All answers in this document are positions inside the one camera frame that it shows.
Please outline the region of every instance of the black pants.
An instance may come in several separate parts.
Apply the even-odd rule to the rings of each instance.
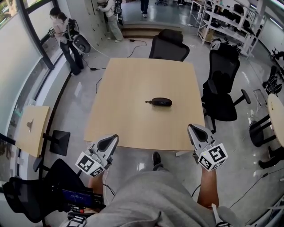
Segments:
[[[148,5],[149,0],[141,0],[141,11],[143,12],[143,14],[147,14]]]
[[[284,160],[284,148],[280,147],[275,151],[270,152],[271,159],[267,162],[263,162],[264,168],[269,168],[276,165],[279,161]]]
[[[62,49],[62,52],[64,56],[66,57],[66,60],[70,64],[72,73],[74,73],[75,75],[78,75],[81,72],[81,69],[84,68],[83,61],[82,61],[82,58],[78,50],[73,46],[73,43],[71,41],[67,41],[67,44],[60,42],[60,48]],[[72,50],[74,54],[75,61],[70,55],[69,48]]]

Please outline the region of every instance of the mesh chair back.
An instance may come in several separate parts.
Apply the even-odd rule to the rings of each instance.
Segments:
[[[165,59],[182,62],[189,54],[189,47],[182,43],[183,35],[170,29],[154,36],[150,59]]]
[[[238,59],[230,59],[216,50],[210,51],[209,79],[214,81],[219,94],[231,92],[239,67]]]
[[[43,180],[23,180],[11,177],[3,185],[6,200],[15,213],[23,213],[34,223],[53,211],[62,211],[56,188],[82,189],[83,182],[61,159],[56,160]]]

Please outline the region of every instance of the woman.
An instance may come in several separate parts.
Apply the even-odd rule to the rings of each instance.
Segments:
[[[98,0],[98,3],[104,3],[105,0]],[[123,40],[123,35],[117,25],[116,14],[115,10],[115,1],[114,0],[107,0],[106,7],[102,8],[101,6],[98,7],[98,10],[105,12],[107,17],[107,22],[110,27],[110,33],[113,34],[115,37],[115,42],[118,43],[119,41]]]
[[[50,11],[50,17],[53,20],[53,28],[55,30],[55,37],[60,42],[60,48],[66,60],[70,64],[71,68],[71,76],[77,76],[81,73],[81,70],[84,68],[82,58],[78,52],[78,50],[73,46],[72,41],[69,40],[66,27],[64,27],[64,22],[67,19],[64,13],[58,7],[54,7]],[[75,61],[70,55],[70,50],[72,50],[74,54]]]

